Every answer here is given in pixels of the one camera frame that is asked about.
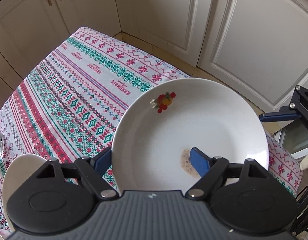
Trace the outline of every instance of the black metal frame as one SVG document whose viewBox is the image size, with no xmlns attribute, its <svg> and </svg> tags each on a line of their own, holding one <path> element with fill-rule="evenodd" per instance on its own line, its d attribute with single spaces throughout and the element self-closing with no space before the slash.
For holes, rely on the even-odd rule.
<svg viewBox="0 0 308 240">
<path fill-rule="evenodd" d="M 292 121 L 300 119 L 308 129 L 308 89 L 296 86 L 289 106 L 282 106 L 278 112 L 266 113 L 259 116 L 261 122 Z M 296 235 L 308 228 L 308 189 L 297 201 L 298 211 L 290 232 Z"/>
<path fill-rule="evenodd" d="M 85 156 L 74 163 L 62 164 L 53 159 L 43 164 L 8 200 L 7 214 L 14 227 L 42 236 L 67 232 L 88 220 L 103 201 L 118 200 L 118 192 L 102 179 L 111 163 L 110 154 L 107 148 L 94 158 Z M 210 169 L 186 192 L 185 198 L 203 201 L 215 219 L 242 234 L 266 237 L 290 228 L 297 211 L 296 201 L 257 161 L 246 159 L 244 164 L 237 164 L 225 158 L 209 158 L 203 153 L 202 156 Z M 81 187 L 66 182 L 65 178 L 76 179 Z M 229 178 L 239 181 L 223 187 Z M 106 190 L 115 194 L 104 197 L 101 192 Z M 53 201 L 45 201 L 45 193 Z M 33 203 L 38 194 L 43 200 Z M 62 205 L 59 196 L 68 200 L 62 210 L 55 208 Z M 242 197 L 247 207 L 241 206 Z M 266 197 L 273 200 L 273 205 L 268 206 Z"/>
</svg>

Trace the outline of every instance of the metal screw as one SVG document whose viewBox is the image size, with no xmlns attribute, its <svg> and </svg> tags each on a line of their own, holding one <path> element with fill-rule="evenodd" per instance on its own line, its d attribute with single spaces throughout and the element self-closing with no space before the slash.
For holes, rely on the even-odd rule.
<svg viewBox="0 0 308 240">
<path fill-rule="evenodd" d="M 201 189 L 199 188 L 195 188 L 195 189 L 191 189 L 188 194 L 191 196 L 191 197 L 201 197 L 204 195 L 204 191 L 202 191 Z"/>
<path fill-rule="evenodd" d="M 116 191 L 112 189 L 106 189 L 101 192 L 101 196 L 104 198 L 110 198 L 116 196 Z"/>
</svg>

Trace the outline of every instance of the oven door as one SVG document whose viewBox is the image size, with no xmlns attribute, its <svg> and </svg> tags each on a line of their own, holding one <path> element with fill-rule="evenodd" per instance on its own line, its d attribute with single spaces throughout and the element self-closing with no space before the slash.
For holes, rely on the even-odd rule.
<svg viewBox="0 0 308 240">
<path fill-rule="evenodd" d="M 298 161 L 308 154 L 308 130 L 299 119 L 275 133 L 274 138 Z"/>
</svg>

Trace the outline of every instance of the blue gripper pad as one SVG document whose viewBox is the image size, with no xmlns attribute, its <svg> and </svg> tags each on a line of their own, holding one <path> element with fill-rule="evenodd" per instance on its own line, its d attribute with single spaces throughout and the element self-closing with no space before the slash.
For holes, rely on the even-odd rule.
<svg viewBox="0 0 308 240">
<path fill-rule="evenodd" d="M 112 164 L 112 149 L 106 148 L 92 160 L 92 167 L 102 177 Z"/>
<path fill-rule="evenodd" d="M 189 154 L 189 161 L 198 174 L 203 177 L 210 169 L 208 157 L 200 149 L 194 147 Z"/>
</svg>

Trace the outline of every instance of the tablecloth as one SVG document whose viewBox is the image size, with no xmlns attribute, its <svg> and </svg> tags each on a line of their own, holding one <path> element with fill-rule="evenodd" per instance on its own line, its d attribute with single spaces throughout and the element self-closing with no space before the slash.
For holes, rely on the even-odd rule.
<svg viewBox="0 0 308 240">
<path fill-rule="evenodd" d="M 0 228 L 8 230 L 2 208 L 3 178 L 17 156 L 33 153 L 61 163 L 95 156 L 111 146 L 119 121 L 139 95 L 183 77 L 188 75 L 140 49 L 79 28 L 38 64 L 0 111 L 5 138 L 0 156 Z M 273 142 L 271 147 L 280 149 Z M 288 182 L 293 194 L 294 181 L 301 178 L 299 167 L 291 163 L 290 168 L 282 157 L 270 156 L 274 167 L 270 172 L 281 182 L 286 180 L 284 174 L 292 172 Z M 111 168 L 104 179 L 116 186 Z"/>
</svg>

